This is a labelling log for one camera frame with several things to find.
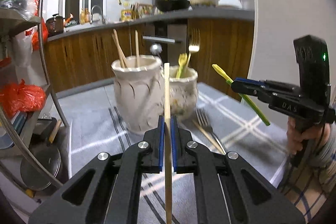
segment wall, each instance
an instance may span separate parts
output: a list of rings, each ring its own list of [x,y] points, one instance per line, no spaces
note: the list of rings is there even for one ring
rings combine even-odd
[[[312,34],[326,40],[330,82],[336,84],[336,0],[256,0],[254,44],[248,77],[299,84],[293,40]],[[287,117],[257,105],[282,128]]]

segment chopstick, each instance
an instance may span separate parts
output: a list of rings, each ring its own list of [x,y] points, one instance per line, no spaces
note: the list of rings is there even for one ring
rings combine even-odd
[[[139,56],[139,37],[138,31],[135,30],[135,53],[136,53],[136,66],[140,67],[140,56]]]
[[[171,136],[170,136],[170,90],[169,90],[169,63],[164,65],[165,75],[165,199],[166,221],[172,222],[172,175],[171,175]]]
[[[115,42],[115,45],[117,46],[119,60],[120,60],[120,66],[122,68],[125,68],[125,67],[128,68],[126,57],[125,57],[125,55],[123,53],[123,50],[121,49],[120,44],[119,44],[117,30],[113,29],[113,32],[114,32],[114,35],[112,34],[112,37],[113,37],[113,40]]]
[[[218,145],[218,143],[216,143],[215,141],[214,141],[214,139],[213,138],[211,138],[210,136],[209,136],[209,133],[208,132],[206,132],[205,130],[204,130],[204,128],[202,128],[200,125],[199,125],[199,123],[198,122],[196,122],[195,120],[193,120],[193,123],[194,123],[194,125],[196,125],[196,127],[197,127],[197,129],[199,130],[199,131],[201,131],[201,133],[211,142],[211,144],[214,146],[214,147],[216,147],[217,148],[217,150],[219,151],[219,152],[221,152],[223,155],[225,155],[225,151],[223,151],[223,149]]]

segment orange bag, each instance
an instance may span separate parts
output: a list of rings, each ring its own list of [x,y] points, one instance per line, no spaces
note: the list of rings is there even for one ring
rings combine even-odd
[[[48,40],[49,32],[48,32],[47,25],[45,25],[45,22],[44,22],[43,18],[42,18],[42,34],[43,34],[43,42],[46,43],[47,40]],[[39,33],[36,30],[33,34],[32,40],[31,40],[31,42],[33,44],[33,51],[37,51],[40,48],[38,35],[39,35]]]
[[[0,103],[11,119],[18,111],[31,112],[42,110],[46,101],[43,89],[36,85],[8,84],[0,91]]]

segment bottle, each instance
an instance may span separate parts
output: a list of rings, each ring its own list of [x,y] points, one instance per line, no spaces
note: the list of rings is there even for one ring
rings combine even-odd
[[[85,8],[85,23],[89,23],[90,22],[90,12],[88,8]]]
[[[83,25],[85,23],[85,13],[84,10],[82,9],[81,14],[80,14],[80,23]]]
[[[128,2],[124,2],[124,8],[121,10],[121,21],[131,20],[132,19],[132,10]]]

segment wooden stick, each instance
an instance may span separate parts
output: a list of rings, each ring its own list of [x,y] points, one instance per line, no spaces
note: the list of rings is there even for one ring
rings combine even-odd
[[[140,67],[140,56],[139,56],[139,37],[138,31],[135,30],[135,52],[136,52],[136,66]]]
[[[172,176],[171,176],[171,136],[170,136],[170,88],[169,88],[169,63],[164,65],[165,74],[165,198],[166,198],[166,223],[172,221]]]
[[[118,47],[118,44],[117,44],[117,41],[116,41],[116,37],[114,36],[114,34],[112,34],[112,38],[114,40],[115,46],[117,47],[117,51],[118,51],[118,55],[119,55],[119,61],[120,61],[120,66],[122,68],[124,68],[125,67],[124,60],[122,58],[121,52],[119,51],[119,47]]]
[[[223,155],[225,155],[225,152],[222,150],[222,148],[218,145],[218,143],[215,142],[215,140],[213,138],[211,138],[211,136],[209,136],[209,133],[206,132],[204,130],[204,128],[202,128],[198,122],[196,122],[195,120],[193,120],[194,125],[196,125],[196,127],[198,128],[199,131],[201,131],[201,133],[203,133],[203,135],[211,142],[211,144],[217,148],[217,150],[219,152],[221,152]]]
[[[125,64],[125,67],[128,68],[129,66],[127,65],[126,57],[125,57],[125,55],[124,55],[124,53],[123,53],[123,50],[121,49],[120,44],[119,44],[119,39],[118,39],[117,30],[116,30],[116,29],[113,29],[113,32],[114,32],[114,36],[112,36],[112,37],[113,37],[113,39],[114,39],[115,45],[117,46],[118,52],[119,52],[119,54],[120,54],[121,57],[122,57],[122,60],[123,60],[123,62],[124,62],[124,64]]]
[[[56,134],[57,134],[58,130],[60,129],[61,125],[62,125],[62,120],[58,120],[57,123],[56,123],[56,125],[55,125],[55,127],[54,127],[54,129],[53,129],[53,131],[52,131],[52,133],[49,136],[49,142],[50,143],[54,142]]]

